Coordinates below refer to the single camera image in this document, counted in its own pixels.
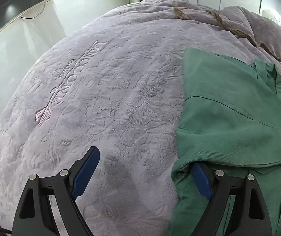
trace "green fabric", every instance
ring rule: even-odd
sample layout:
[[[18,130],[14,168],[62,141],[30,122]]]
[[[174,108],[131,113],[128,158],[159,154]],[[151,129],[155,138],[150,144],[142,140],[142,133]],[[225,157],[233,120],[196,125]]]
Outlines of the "green fabric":
[[[274,64],[188,48],[184,57],[185,105],[177,128],[172,169],[179,202],[167,235],[189,236],[207,205],[188,164],[209,161],[227,174],[253,174],[264,195],[273,235],[281,235],[281,76]],[[233,198],[217,235],[223,235]]]

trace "power cord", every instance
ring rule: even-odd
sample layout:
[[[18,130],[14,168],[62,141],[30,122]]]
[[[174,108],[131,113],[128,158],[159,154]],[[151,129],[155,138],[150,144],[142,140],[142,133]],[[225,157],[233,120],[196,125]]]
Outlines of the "power cord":
[[[34,19],[34,18],[36,18],[37,16],[39,16],[39,15],[44,11],[44,9],[45,9],[45,4],[46,4],[46,2],[44,3],[43,10],[42,10],[38,15],[36,15],[35,17],[32,17],[32,18],[20,17],[20,18],[25,18],[25,19]]]

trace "blue textured pad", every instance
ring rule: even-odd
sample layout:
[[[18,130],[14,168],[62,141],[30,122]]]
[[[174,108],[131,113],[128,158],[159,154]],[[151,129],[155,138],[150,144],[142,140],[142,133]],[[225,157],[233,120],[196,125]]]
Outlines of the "blue textured pad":
[[[208,200],[211,200],[212,191],[210,188],[209,178],[198,162],[194,162],[192,164],[190,172],[200,194],[206,197]]]
[[[74,199],[77,199],[86,190],[99,161],[100,151],[98,148],[95,148],[74,179],[74,187],[71,192]]]

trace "embossed blanket pattern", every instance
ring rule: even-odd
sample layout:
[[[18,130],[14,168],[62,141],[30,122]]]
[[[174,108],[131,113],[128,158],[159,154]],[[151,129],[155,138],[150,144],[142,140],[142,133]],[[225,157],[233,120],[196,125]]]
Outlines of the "embossed blanket pattern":
[[[173,7],[186,7],[180,20]],[[76,203],[95,236],[163,235],[177,194],[171,168],[186,47],[281,64],[223,31],[203,5],[143,0],[66,37],[26,74],[0,118],[0,225],[11,229],[29,175],[56,175],[90,146],[101,160]],[[281,27],[240,7],[220,11],[281,57]],[[54,198],[53,213],[67,235]]]

